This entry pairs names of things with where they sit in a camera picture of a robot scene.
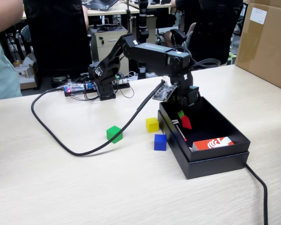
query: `circuit board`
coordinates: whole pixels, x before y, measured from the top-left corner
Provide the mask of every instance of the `circuit board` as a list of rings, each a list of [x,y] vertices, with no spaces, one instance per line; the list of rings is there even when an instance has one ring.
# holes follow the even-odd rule
[[[153,96],[153,99],[162,102],[167,102],[169,97],[172,95],[172,93],[176,88],[177,85],[169,86],[168,83],[166,82],[158,89],[158,91]]]

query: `person's arm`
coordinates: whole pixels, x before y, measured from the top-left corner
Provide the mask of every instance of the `person's arm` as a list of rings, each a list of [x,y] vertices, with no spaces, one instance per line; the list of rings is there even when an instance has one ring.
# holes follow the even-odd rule
[[[23,17],[23,0],[0,0],[0,32]]]
[[[185,1],[190,1],[190,0],[172,0],[172,7],[181,10],[185,6]]]
[[[83,7],[83,13],[84,13],[84,19],[85,19],[86,29],[88,30],[88,28],[89,28],[88,9],[86,8],[86,6],[82,6],[82,7]]]

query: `teal shirt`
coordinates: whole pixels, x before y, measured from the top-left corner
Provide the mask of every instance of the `teal shirt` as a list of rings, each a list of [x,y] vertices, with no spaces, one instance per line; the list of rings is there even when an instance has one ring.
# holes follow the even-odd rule
[[[0,99],[20,96],[18,75],[0,46]]]

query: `yellow cube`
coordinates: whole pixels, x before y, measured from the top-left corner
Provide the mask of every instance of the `yellow cube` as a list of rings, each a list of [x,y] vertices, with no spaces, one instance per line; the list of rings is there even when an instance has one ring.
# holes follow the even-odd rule
[[[156,117],[147,118],[146,120],[146,129],[149,133],[159,131],[159,122]]]

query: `laptop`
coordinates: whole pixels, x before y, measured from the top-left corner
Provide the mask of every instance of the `laptop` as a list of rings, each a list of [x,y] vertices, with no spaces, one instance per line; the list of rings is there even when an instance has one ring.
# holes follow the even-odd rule
[[[84,0],[83,5],[88,9],[95,10],[108,10],[110,9],[118,0]]]

